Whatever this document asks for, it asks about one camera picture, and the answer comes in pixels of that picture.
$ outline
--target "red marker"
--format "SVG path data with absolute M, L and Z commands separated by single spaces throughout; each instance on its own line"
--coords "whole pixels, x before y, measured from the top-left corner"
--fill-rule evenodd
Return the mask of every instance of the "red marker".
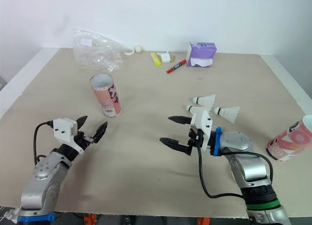
M 169 70 L 167 70 L 167 73 L 171 73 L 174 70 L 178 69 L 180 66 L 184 65 L 186 63 L 186 60 L 184 59 L 183 61 L 180 61 L 178 64 L 175 66 L 171 67 Z

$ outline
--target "beige table surface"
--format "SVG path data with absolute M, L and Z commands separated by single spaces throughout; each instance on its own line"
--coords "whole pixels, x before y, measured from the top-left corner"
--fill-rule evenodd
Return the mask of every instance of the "beige table surface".
M 176 53 L 176 62 L 184 53 Z M 215 105 L 240 106 L 235 124 L 211 114 L 214 128 L 240 131 L 265 154 L 266 142 L 304 113 L 258 55 L 216 54 L 211 68 L 181 67 L 167 75 L 169 64 L 154 67 L 148 52 L 124 58 L 113 72 L 122 113 L 102 115 L 89 86 L 95 74 L 76 69 L 71 49 L 61 49 L 33 79 L 0 120 L 0 205 L 19 206 L 33 169 L 33 132 L 56 118 L 89 118 L 81 129 L 92 134 L 108 121 L 104 138 L 75 160 L 63 182 L 56 210 L 103 214 L 246 217 L 239 198 L 209 199 L 198 178 L 196 151 L 187 155 L 159 142 L 170 137 L 187 142 L 189 127 L 171 122 L 190 115 L 194 96 L 216 94 Z M 49 127 L 38 134 L 38 154 L 58 142 Z M 286 163 L 273 161 L 273 186 L 289 216 L 312 216 L 312 151 Z M 239 193 L 224 157 L 203 157 L 206 184 L 213 194 Z

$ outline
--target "yellow highlighter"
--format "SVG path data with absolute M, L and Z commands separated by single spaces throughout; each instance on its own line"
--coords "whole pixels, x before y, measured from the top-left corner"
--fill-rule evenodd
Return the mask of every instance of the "yellow highlighter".
M 155 66 L 161 66 L 161 62 L 160 60 L 158 59 L 156 53 L 151 53 L 151 57 L 153 59 L 153 62 L 155 64 Z

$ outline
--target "shuttlecock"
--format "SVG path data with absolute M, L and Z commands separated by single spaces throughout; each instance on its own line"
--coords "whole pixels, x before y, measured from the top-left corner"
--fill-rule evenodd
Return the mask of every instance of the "shuttlecock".
M 197 113 L 199 110 L 205 109 L 204 107 L 199 107 L 199 106 L 193 106 L 193 105 L 188 105 L 186 106 L 186 111 L 194 114 Z
M 200 104 L 206 107 L 207 111 L 209 112 L 215 102 L 215 94 L 206 97 L 194 97 L 192 101 L 194 104 Z
M 240 107 L 232 107 L 232 108 L 216 107 L 214 108 L 214 113 L 224 117 L 230 123 L 234 123 L 238 115 L 239 108 Z

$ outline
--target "tissue box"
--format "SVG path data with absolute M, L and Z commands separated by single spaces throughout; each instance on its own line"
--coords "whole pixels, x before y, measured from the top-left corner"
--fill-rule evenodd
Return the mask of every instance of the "tissue box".
M 187 66 L 206 67 L 213 64 L 214 43 L 190 43 L 186 54 Z

